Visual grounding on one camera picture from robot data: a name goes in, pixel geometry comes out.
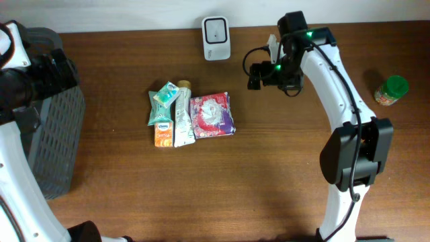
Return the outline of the red purple pad packet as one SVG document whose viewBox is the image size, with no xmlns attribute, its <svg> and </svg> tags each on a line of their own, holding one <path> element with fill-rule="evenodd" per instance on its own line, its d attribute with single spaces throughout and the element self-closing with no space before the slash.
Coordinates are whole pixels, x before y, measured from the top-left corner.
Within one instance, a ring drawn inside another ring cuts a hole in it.
<svg viewBox="0 0 430 242">
<path fill-rule="evenodd" d="M 190 117 L 196 138 L 228 136 L 236 132 L 228 92 L 191 98 Z"/>
</svg>

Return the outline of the green lid seasoning jar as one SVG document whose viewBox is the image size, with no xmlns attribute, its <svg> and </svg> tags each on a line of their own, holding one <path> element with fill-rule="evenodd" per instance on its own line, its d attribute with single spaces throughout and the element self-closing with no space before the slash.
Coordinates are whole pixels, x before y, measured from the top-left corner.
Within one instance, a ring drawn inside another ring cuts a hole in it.
<svg viewBox="0 0 430 242">
<path fill-rule="evenodd" d="M 408 81 L 399 75 L 389 77 L 374 93 L 374 99 L 383 106 L 391 106 L 409 91 Z"/>
</svg>

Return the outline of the white cream tube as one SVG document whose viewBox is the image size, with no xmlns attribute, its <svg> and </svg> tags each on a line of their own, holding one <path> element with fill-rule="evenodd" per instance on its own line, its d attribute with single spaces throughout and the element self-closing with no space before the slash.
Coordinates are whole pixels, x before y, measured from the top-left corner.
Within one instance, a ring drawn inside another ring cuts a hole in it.
<svg viewBox="0 0 430 242">
<path fill-rule="evenodd" d="M 195 143 L 196 138 L 189 115 L 191 99 L 191 83 L 180 80 L 177 83 L 179 96 L 175 100 L 175 140 L 174 147 L 182 147 Z"/>
</svg>

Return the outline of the teal Kleenex tissue pack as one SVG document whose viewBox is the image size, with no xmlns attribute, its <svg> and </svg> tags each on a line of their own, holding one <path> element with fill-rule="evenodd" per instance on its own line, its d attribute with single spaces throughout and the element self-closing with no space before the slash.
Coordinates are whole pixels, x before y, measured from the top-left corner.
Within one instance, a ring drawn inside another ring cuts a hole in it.
<svg viewBox="0 0 430 242">
<path fill-rule="evenodd" d="M 179 97 L 179 90 L 178 86 L 167 82 L 154 94 L 153 99 L 164 108 L 168 108 Z"/>
</svg>

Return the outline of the teal wet wipes packet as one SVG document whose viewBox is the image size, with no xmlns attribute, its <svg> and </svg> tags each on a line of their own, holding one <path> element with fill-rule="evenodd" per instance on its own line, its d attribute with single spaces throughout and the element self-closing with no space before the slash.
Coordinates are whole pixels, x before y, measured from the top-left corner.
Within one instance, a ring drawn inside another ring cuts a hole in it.
<svg viewBox="0 0 430 242">
<path fill-rule="evenodd" d="M 156 102 L 153 97 L 155 96 L 156 91 L 149 91 L 148 96 L 151 104 L 150 116 L 148 119 L 148 125 L 153 126 L 156 123 L 160 122 L 172 122 L 171 119 L 171 108 L 165 108 L 158 102 Z"/>
</svg>

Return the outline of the orange Kleenex tissue pack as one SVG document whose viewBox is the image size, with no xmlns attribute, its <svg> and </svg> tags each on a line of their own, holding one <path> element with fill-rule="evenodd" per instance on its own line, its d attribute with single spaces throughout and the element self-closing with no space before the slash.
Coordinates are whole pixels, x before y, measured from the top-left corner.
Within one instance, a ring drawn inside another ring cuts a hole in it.
<svg viewBox="0 0 430 242">
<path fill-rule="evenodd" d="M 155 146 L 163 148 L 173 146 L 172 122 L 158 122 L 155 124 Z"/>
</svg>

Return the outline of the grey plastic mesh basket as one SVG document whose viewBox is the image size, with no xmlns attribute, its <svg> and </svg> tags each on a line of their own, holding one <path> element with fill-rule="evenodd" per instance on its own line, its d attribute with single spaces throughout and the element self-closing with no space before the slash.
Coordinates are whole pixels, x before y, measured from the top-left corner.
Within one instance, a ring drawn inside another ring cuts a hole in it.
<svg viewBox="0 0 430 242">
<path fill-rule="evenodd" d="M 31 60 L 25 73 L 34 93 L 21 141 L 43 197 L 52 200 L 70 190 L 85 100 L 60 36 L 48 28 L 28 28 L 25 40 Z"/>
</svg>

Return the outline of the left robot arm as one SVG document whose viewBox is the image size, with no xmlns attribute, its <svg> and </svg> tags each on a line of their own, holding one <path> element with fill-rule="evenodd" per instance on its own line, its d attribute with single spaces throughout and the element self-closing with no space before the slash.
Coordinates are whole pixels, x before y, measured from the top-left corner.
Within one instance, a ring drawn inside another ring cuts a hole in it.
<svg viewBox="0 0 430 242">
<path fill-rule="evenodd" d="M 62 226 L 85 115 L 74 62 L 48 28 L 1 25 L 1 240 L 103 241 L 92 221 Z"/>
</svg>

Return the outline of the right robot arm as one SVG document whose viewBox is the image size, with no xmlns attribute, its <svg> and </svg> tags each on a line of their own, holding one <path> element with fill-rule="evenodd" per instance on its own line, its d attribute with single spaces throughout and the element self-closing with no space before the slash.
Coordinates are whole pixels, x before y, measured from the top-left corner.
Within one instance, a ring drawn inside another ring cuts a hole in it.
<svg viewBox="0 0 430 242">
<path fill-rule="evenodd" d="M 271 59 L 243 69 L 247 87 L 259 90 L 270 85 L 284 93 L 301 92 L 304 78 L 309 78 L 331 127 L 319 158 L 329 185 L 327 207 L 314 239 L 357 241 L 361 204 L 384 171 L 393 125 L 387 118 L 377 118 L 358 94 L 329 28 L 310 29 L 302 11 L 286 13 L 277 28 L 281 38 L 271 35 L 262 46 Z"/>
</svg>

